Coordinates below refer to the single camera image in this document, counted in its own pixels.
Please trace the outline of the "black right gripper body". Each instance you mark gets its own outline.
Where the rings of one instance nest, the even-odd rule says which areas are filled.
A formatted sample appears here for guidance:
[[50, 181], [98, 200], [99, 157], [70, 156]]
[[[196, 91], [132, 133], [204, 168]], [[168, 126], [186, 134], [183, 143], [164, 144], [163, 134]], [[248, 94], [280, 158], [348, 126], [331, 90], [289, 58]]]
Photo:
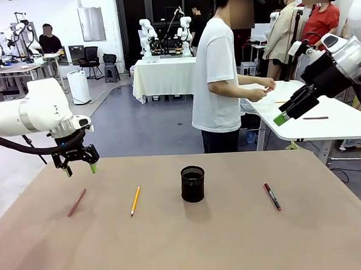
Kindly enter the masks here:
[[314, 62], [305, 68], [301, 78], [315, 98], [322, 95], [334, 98], [353, 85], [332, 63]]

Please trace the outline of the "person's left hand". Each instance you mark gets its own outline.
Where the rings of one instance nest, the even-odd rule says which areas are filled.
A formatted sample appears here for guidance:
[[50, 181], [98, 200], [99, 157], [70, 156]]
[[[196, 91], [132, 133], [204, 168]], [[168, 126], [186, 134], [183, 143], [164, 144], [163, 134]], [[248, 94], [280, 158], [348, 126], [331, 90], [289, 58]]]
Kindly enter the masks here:
[[275, 89], [276, 86], [276, 83], [273, 80], [273, 78], [268, 78], [268, 77], [257, 77], [256, 84], [262, 85], [263, 87], [271, 90]]

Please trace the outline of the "person's right hand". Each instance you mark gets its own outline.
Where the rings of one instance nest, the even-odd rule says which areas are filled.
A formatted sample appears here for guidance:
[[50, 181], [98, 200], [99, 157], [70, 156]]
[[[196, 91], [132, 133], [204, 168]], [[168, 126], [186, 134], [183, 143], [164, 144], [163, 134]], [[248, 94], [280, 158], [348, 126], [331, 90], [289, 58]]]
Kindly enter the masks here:
[[258, 102], [267, 95], [263, 89], [249, 89], [248, 93], [247, 99], [252, 102]]

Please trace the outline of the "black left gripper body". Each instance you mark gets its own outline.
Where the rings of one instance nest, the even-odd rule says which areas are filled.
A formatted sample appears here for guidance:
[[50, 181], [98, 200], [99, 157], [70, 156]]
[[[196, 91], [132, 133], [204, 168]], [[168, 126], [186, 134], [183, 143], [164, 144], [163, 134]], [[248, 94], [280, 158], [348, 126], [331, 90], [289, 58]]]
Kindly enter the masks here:
[[83, 146], [83, 138], [85, 132], [83, 130], [77, 130], [71, 135], [63, 138], [55, 138], [56, 144], [61, 147], [61, 150], [69, 149], [68, 159], [69, 161], [77, 161], [85, 159], [85, 148]]

